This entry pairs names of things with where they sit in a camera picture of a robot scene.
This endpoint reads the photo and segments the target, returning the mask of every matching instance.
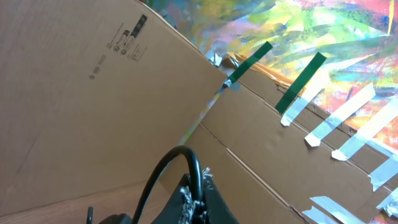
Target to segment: green tape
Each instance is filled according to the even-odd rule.
[[[318,68],[321,67],[325,60],[326,57],[318,52],[311,62],[304,68],[301,74],[296,78],[283,97],[279,100],[278,104],[276,104],[275,109],[280,114],[285,112],[297,94],[300,93],[305,84],[307,84],[307,82],[313,77],[315,72],[317,72]]]
[[[252,56],[246,59],[236,70],[233,72],[229,79],[232,83],[236,82],[241,76],[249,70],[250,66],[258,62],[262,56],[264,56],[268,51],[272,49],[272,45],[267,41],[263,44]]]

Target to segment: wooden surface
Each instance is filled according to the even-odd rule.
[[[143,182],[6,215],[0,217],[0,223],[86,223],[90,205],[94,207],[93,223],[99,223],[112,214],[127,213],[132,217],[145,184]],[[150,223],[162,211],[169,197],[165,189],[157,184],[145,205],[140,223]]]

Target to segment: tape strip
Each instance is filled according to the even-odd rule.
[[[398,99],[393,99],[377,114],[375,114],[358,132],[346,141],[331,156],[340,161],[346,161],[358,152],[373,136],[390,123],[398,115]]]
[[[340,125],[351,114],[360,109],[366,102],[376,95],[373,83],[368,84],[361,91],[351,97],[346,103],[340,106],[326,120],[324,120],[317,128],[305,137],[305,140],[312,147],[320,145],[321,140],[331,133],[338,125]]]
[[[241,76],[249,70],[250,66],[258,62],[262,56],[272,49],[272,45],[267,41],[252,56],[246,59],[228,78],[232,83],[236,82]]]
[[[347,209],[326,196],[312,197],[310,199],[344,224],[365,224]]]
[[[307,89],[304,91],[300,98],[297,98],[292,106],[290,106],[284,113],[280,123],[283,126],[289,126],[293,120],[301,113],[302,110],[309,104],[312,99],[327,86],[329,82],[328,76],[317,75],[312,78],[308,84]]]
[[[283,114],[285,110],[292,103],[297,94],[301,91],[301,89],[307,84],[307,82],[312,78],[315,72],[321,67],[322,63],[326,60],[326,57],[321,53],[317,53],[311,62],[304,68],[301,74],[296,78],[293,84],[287,89],[286,93],[279,100],[278,104],[276,104],[275,109]]]
[[[389,158],[368,175],[373,184],[373,191],[376,191],[396,174],[398,174],[398,161]]]
[[[311,210],[307,210],[302,213],[318,224],[338,224],[314,206],[311,207]]]
[[[384,209],[389,215],[398,218],[398,188],[391,192],[377,207],[377,209]]]

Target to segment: colorful painting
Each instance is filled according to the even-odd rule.
[[[269,41],[260,61],[295,80],[311,58],[327,57],[318,72],[330,84],[313,100],[332,113],[373,82],[376,97],[346,123],[360,128],[398,96],[398,1],[395,0],[148,0],[202,53],[250,56]],[[376,137],[398,153],[398,118]]]

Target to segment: black object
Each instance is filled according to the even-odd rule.
[[[145,202],[157,178],[162,173],[165,166],[179,154],[183,154],[187,159],[190,174],[183,175],[166,206],[152,224],[178,223],[183,212],[183,205],[186,202],[180,189],[186,186],[189,186],[189,190],[192,193],[192,200],[203,202],[200,206],[196,207],[193,213],[192,224],[238,223],[218,192],[213,179],[211,177],[203,179],[203,173],[196,154],[187,146],[177,146],[170,150],[156,165],[156,168],[150,175],[142,192],[133,218],[131,219],[129,215],[122,213],[120,215],[111,215],[99,224],[138,223]],[[92,216],[93,209],[90,206],[88,209],[87,224],[91,224]]]

